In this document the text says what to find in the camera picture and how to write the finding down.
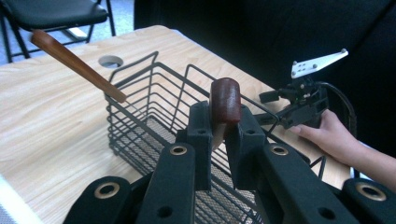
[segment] light wood table surface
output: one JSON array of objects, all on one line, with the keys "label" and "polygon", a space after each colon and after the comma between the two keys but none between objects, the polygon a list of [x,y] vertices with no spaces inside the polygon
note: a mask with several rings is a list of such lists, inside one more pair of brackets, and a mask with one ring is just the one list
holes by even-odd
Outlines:
[{"label": "light wood table surface", "polygon": [[[113,69],[99,64],[102,56],[131,63],[155,50],[160,52],[157,61],[181,74],[192,63],[213,77],[234,78],[241,92],[256,101],[271,90],[161,26],[72,49],[105,78]],[[287,103],[269,106],[278,110]],[[106,105],[101,91],[50,56],[0,67],[0,173],[44,223],[63,222],[73,202],[97,178],[116,175],[133,182],[140,177],[108,146]],[[323,154],[281,127],[276,133],[311,160]],[[348,177],[348,167],[328,159],[324,181],[340,188]]]}]

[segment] black wire basket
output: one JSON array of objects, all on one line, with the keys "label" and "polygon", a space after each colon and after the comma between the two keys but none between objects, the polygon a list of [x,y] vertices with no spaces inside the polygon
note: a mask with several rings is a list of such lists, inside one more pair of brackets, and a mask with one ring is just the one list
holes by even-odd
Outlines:
[{"label": "black wire basket", "polygon": [[[106,96],[110,147],[141,175],[154,171],[162,148],[175,142],[177,130],[187,127],[190,106],[208,100],[214,80],[192,64],[182,76],[157,63],[157,56],[153,52],[113,72],[110,82],[127,95],[126,103]],[[242,104],[253,114],[271,114],[243,95]],[[233,188],[224,146],[212,152],[211,166],[212,190],[196,192],[195,222],[262,223],[254,192]]]}]

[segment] human hand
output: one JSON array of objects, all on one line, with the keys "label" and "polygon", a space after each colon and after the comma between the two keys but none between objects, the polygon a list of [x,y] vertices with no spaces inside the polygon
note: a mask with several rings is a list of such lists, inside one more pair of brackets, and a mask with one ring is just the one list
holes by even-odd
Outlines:
[{"label": "human hand", "polygon": [[322,113],[318,129],[300,124],[291,127],[290,131],[312,141],[337,160],[348,165],[352,163],[361,148],[360,142],[328,109]]}]

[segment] chair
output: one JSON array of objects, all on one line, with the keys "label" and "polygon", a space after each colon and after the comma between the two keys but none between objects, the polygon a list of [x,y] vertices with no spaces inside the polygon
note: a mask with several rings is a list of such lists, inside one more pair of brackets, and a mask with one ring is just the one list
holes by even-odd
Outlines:
[{"label": "chair", "polygon": [[[46,32],[66,30],[69,28],[90,25],[89,32],[84,38],[74,38],[64,45],[85,41],[90,42],[93,26],[109,18],[111,34],[116,35],[110,0],[106,0],[105,10],[101,7],[102,0],[0,0],[0,22],[3,33],[7,59],[12,63],[12,58],[23,55],[30,58],[30,53],[40,49],[26,48],[20,34],[20,29],[33,31],[35,29]],[[21,52],[12,53],[7,35],[6,22],[9,25],[20,45]]]}]

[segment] brown wooden handle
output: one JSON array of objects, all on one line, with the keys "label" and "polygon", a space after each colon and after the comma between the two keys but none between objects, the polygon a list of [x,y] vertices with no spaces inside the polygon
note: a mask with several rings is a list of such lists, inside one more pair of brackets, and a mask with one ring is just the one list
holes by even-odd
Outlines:
[{"label": "brown wooden handle", "polygon": [[93,85],[116,99],[118,102],[125,102],[126,96],[124,93],[105,80],[78,56],[52,38],[52,36],[44,31],[34,30],[31,41],[40,49],[46,51],[50,56],[90,81]]},{"label": "brown wooden handle", "polygon": [[209,107],[213,133],[212,150],[214,150],[241,120],[241,93],[238,82],[228,77],[213,81]]}]

